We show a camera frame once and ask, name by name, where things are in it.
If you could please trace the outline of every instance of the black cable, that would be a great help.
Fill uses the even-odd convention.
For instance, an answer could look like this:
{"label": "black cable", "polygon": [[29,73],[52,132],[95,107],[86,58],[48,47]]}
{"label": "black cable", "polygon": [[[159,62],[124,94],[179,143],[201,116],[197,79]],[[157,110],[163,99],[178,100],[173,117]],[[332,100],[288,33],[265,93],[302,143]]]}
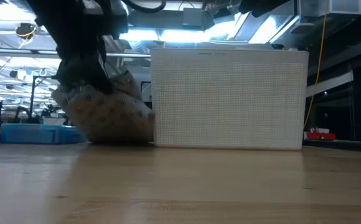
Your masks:
{"label": "black cable", "polygon": [[207,7],[207,0],[203,0],[203,5],[201,7],[201,11],[204,11],[206,7]]}
{"label": "black cable", "polygon": [[135,4],[134,2],[132,2],[131,0],[122,0],[127,6],[129,6],[131,9],[135,9],[139,12],[144,12],[144,13],[157,13],[161,10],[164,9],[164,7],[166,6],[167,2],[166,0],[161,0],[161,4],[158,7],[155,8],[146,8],[146,7],[142,7],[139,6],[137,4]]}
{"label": "black cable", "polygon": [[29,110],[25,109],[24,107],[22,106],[19,106],[17,107],[17,110],[16,110],[16,114],[14,115],[14,121],[15,123],[20,123],[20,119],[19,119],[19,113],[20,111],[25,111],[29,117],[29,123],[32,121],[32,116],[31,116],[31,113]]}

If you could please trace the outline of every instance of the yellow cable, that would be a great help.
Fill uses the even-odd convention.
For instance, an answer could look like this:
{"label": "yellow cable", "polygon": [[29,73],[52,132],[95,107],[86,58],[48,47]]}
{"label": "yellow cable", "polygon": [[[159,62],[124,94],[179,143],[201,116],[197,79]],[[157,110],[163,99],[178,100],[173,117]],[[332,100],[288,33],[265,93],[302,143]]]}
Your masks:
{"label": "yellow cable", "polygon": [[326,19],[327,19],[327,13],[329,13],[329,4],[330,4],[330,0],[327,0],[326,13],[324,14],[324,21],[323,21],[322,42],[321,42],[320,53],[319,53],[319,64],[317,65],[316,81],[315,81],[315,86],[314,86],[314,88],[313,88],[313,95],[312,95],[312,99],[311,99],[311,104],[309,105],[309,109],[308,109],[308,111],[307,111],[306,120],[305,120],[305,123],[304,123],[304,129],[305,129],[306,124],[307,124],[307,121],[308,121],[308,119],[309,119],[309,115],[311,114],[312,105],[313,105],[313,99],[315,98],[315,92],[316,92],[317,82],[319,81],[320,66],[321,66],[321,64],[322,64],[322,54],[323,54],[323,45],[324,45],[324,34],[325,34],[325,31],[326,31]]}
{"label": "yellow cable", "polygon": [[34,30],[31,31],[31,32],[29,32],[28,34],[18,34],[18,33],[17,33],[17,29],[16,29],[14,32],[16,33],[16,35],[17,35],[18,37],[27,37],[27,36],[33,34],[36,30],[37,30],[37,27],[35,27]]}

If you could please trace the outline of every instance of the white box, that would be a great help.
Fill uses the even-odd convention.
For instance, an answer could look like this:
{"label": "white box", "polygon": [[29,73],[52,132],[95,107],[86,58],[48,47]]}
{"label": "white box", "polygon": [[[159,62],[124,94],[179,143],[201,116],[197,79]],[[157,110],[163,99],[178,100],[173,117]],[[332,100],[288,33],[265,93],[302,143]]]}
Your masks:
{"label": "white box", "polygon": [[307,52],[154,49],[154,142],[300,149]]}

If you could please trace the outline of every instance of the desk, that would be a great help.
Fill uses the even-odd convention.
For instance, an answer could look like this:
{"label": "desk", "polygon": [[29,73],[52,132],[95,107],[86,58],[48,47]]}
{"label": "desk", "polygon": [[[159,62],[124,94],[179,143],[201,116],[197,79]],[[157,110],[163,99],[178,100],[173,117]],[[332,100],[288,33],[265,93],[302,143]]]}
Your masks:
{"label": "desk", "polygon": [[361,223],[361,152],[0,145],[0,223]]}

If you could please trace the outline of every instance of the patterned bag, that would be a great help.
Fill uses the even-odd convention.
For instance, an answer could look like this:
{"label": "patterned bag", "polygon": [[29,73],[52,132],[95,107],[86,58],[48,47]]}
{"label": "patterned bag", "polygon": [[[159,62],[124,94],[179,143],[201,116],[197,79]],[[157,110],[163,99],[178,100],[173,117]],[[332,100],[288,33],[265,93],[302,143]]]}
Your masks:
{"label": "patterned bag", "polygon": [[153,141],[154,113],[142,102],[132,75],[127,71],[110,82],[115,89],[111,95],[85,85],[68,93],[59,86],[52,96],[91,142]]}

